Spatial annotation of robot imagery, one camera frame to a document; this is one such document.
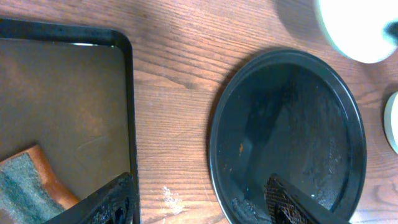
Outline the yellow plate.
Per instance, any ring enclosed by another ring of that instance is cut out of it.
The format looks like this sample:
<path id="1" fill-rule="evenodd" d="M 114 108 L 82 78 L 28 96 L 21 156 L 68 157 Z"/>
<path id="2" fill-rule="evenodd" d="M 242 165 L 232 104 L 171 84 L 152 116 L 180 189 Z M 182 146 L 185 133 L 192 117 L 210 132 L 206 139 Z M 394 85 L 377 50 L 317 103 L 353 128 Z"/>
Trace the yellow plate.
<path id="1" fill-rule="evenodd" d="M 393 93 L 384 108 L 384 132 L 392 150 L 398 154 L 398 105 L 397 92 Z"/>

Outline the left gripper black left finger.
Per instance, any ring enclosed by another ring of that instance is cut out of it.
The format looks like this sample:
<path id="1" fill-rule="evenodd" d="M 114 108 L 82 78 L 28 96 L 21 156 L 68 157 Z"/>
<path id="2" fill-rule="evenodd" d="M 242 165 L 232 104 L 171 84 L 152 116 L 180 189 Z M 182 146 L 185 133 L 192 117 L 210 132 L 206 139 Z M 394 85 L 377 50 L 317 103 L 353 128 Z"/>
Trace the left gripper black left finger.
<path id="1" fill-rule="evenodd" d="M 45 224 L 127 224 L 136 222 L 134 178 L 124 172 Z"/>

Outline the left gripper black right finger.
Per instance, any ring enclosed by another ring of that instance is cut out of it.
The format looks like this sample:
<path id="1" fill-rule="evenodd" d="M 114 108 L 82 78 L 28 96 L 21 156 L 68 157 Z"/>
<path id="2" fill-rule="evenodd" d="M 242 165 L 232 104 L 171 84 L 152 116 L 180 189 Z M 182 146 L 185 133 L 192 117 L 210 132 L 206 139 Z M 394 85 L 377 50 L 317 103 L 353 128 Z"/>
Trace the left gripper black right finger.
<path id="1" fill-rule="evenodd" d="M 264 198 L 275 224 L 349 224 L 277 174 L 269 177 Z"/>

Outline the pale green plate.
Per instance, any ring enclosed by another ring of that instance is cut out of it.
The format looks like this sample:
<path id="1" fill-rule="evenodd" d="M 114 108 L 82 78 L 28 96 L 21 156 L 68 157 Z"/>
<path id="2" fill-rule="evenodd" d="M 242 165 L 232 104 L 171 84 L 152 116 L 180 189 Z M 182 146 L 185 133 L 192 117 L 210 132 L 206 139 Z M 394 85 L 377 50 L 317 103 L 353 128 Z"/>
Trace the pale green plate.
<path id="1" fill-rule="evenodd" d="M 378 63 L 397 50 L 397 0 L 316 0 L 315 16 L 342 55 Z"/>

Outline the orange green sponge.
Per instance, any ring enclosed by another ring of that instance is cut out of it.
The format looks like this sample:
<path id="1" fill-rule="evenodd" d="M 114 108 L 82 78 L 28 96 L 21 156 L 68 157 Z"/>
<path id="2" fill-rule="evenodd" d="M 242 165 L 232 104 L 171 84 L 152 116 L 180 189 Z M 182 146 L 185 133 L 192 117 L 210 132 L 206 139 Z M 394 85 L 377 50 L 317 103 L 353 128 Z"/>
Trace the orange green sponge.
<path id="1" fill-rule="evenodd" d="M 78 202 L 40 146 L 1 161 L 1 223 L 45 223 Z"/>

